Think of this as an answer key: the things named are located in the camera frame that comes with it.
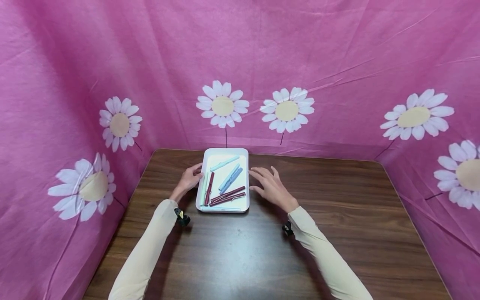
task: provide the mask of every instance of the white daisy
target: white daisy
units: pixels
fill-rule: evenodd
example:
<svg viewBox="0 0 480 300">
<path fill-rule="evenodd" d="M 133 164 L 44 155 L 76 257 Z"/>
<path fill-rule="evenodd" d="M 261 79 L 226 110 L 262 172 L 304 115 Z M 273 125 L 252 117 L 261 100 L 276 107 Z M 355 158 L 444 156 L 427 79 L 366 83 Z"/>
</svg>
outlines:
<svg viewBox="0 0 480 300">
<path fill-rule="evenodd" d="M 225 82 L 223 85 L 220 81 L 213 81 L 212 87 L 204 85 L 203 90 L 205 96 L 199 96 L 197 107 L 204 110 L 202 117 L 209 119 L 210 124 L 220 128 L 227 125 L 235 127 L 235 122 L 241 122 L 240 114 L 248 112 L 247 107 L 250 106 L 247 100 L 241 100 L 243 92 L 237 90 L 232 92 L 232 85 Z"/>
<path fill-rule="evenodd" d="M 408 140 L 414 136 L 421 140 L 425 131 L 431 136 L 437 136 L 438 131 L 445 132 L 448 123 L 442 117 L 453 115 L 454 109 L 448 106 L 439 106 L 446 99 L 444 93 L 436 94 L 433 89 L 426 90 L 420 97 L 411 94 L 407 98 L 407 106 L 401 104 L 385 114 L 387 123 L 380 125 L 381 129 L 388 129 L 384 137 L 394 140 L 400 136 L 402 140 Z"/>
<path fill-rule="evenodd" d="M 440 180 L 438 188 L 449 192 L 448 198 L 460 207 L 471 209 L 474 205 L 480 210 L 480 147 L 471 141 L 448 147 L 450 156 L 441 156 L 438 163 L 446 170 L 435 171 Z"/>
<path fill-rule="evenodd" d="M 112 203 L 113 192 L 117 189 L 105 154 L 100 158 L 97 153 L 93 165 L 86 159 L 80 159 L 75 163 L 75 170 L 60 170 L 56 177 L 64 183 L 49 188 L 48 194 L 66 196 L 53 207 L 55 211 L 61 212 L 62 220 L 80 214 L 80 221 L 86 221 L 97 208 L 103 215 Z"/>
<path fill-rule="evenodd" d="M 132 105 L 128 98 L 120 102 L 118 97 L 113 97 L 105 101 L 108 110 L 100 110 L 100 125 L 105 127 L 103 130 L 103 139 L 105 146 L 112 145 L 113 152 L 116 152 L 119 145 L 122 150 L 127 150 L 127 146 L 133 146 L 133 138 L 138 136 L 140 130 L 140 116 L 133 114 L 138 111 L 138 106 Z"/>
<path fill-rule="evenodd" d="M 266 115 L 262 118 L 264 122 L 271 122 L 269 128 L 278 133 L 294 132 L 301 128 L 302 124 L 307 124 L 308 119 L 304 115 L 313 114 L 315 111 L 312 104 L 313 98 L 307 98 L 307 90 L 299 87 L 292 88 L 289 93 L 286 88 L 280 92 L 273 92 L 274 100 L 265 100 L 264 106 L 260 111 Z"/>
</svg>

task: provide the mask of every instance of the wooden table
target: wooden table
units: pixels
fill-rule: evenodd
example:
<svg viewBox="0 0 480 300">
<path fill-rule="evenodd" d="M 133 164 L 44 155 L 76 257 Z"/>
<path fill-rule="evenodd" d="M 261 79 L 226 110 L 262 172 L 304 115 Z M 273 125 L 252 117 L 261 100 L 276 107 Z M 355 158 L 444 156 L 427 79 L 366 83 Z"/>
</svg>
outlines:
<svg viewBox="0 0 480 300">
<path fill-rule="evenodd" d="M 106 299 L 156 206 L 203 152 L 156 151 L 85 300 Z M 382 166 L 375 162 L 250 155 L 275 166 L 376 300 L 450 299 Z M 175 226 L 146 299 L 330 299 L 310 255 L 286 238 L 286 215 L 251 193 L 247 213 L 203 214 L 196 190 L 180 203 L 192 222 Z"/>
</svg>

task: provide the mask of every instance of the white tray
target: white tray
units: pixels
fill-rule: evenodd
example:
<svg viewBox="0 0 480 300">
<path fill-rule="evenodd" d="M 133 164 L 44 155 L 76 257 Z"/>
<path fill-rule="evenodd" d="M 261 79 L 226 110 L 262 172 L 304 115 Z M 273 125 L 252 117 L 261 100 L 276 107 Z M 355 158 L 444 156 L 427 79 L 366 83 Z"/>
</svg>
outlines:
<svg viewBox="0 0 480 300">
<path fill-rule="evenodd" d="M 216 206 L 204 206 L 205 192 L 208 187 L 211 172 L 210 168 L 218 165 L 221 162 L 228 160 L 234 156 L 240 156 L 237 160 L 214 171 L 214 181 L 212 184 L 212 192 L 210 199 L 220 195 L 218 187 L 223 183 L 225 178 L 233 170 L 236 164 L 240 164 L 243 169 L 237 179 L 230 185 L 227 192 L 236 188 L 245 186 L 245 197 L 235 199 L 233 201 L 225 202 Z M 195 205 L 197 209 L 204 213 L 244 213 L 250 206 L 250 195 L 248 190 L 248 151 L 243 148 L 210 148 L 205 151 L 204 164 L 202 165 L 202 172 L 205 174 L 200 184 L 198 185 L 197 199 Z"/>
</svg>

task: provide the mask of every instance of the blue pen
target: blue pen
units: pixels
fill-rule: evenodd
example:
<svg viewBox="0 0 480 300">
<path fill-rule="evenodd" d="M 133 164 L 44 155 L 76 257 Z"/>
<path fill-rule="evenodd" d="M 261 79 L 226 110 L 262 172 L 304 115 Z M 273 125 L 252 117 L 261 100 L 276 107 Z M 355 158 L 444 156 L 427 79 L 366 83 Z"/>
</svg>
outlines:
<svg viewBox="0 0 480 300">
<path fill-rule="evenodd" d="M 225 187 L 225 185 L 227 184 L 227 182 L 230 180 L 230 177 L 232 177 L 233 173 L 235 173 L 235 171 L 240 168 L 240 164 L 237 164 L 233 169 L 232 171 L 229 173 L 229 175 L 227 177 L 225 177 L 225 180 L 222 182 L 222 184 L 220 184 L 220 187 L 218 188 L 220 191 Z"/>
<path fill-rule="evenodd" d="M 240 175 L 240 173 L 242 173 L 243 169 L 242 168 L 239 168 L 237 169 L 233 174 L 232 176 L 230 177 L 230 179 L 227 181 L 227 183 L 225 184 L 225 186 L 223 187 L 223 189 L 220 191 L 220 195 L 223 195 L 225 194 L 225 192 L 227 191 L 227 189 L 230 187 L 230 185 L 232 185 L 232 183 L 235 181 L 235 179 L 237 179 L 237 177 Z"/>
</svg>

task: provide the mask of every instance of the long sleeve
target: long sleeve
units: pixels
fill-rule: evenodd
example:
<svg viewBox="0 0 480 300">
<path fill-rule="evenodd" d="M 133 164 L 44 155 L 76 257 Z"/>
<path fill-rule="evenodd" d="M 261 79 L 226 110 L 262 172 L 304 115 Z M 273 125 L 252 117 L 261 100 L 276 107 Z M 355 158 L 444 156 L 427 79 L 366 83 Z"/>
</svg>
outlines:
<svg viewBox="0 0 480 300">
<path fill-rule="evenodd" d="M 133 249 L 113 283 L 108 300 L 142 300 L 160 252 L 172 231 L 178 207 L 166 199 L 156 208 L 145 233 Z"/>
<path fill-rule="evenodd" d="M 288 219 L 292 223 L 295 239 L 314 257 L 325 282 L 336 299 L 372 300 L 360 279 L 302 207 L 289 213 Z"/>
</svg>

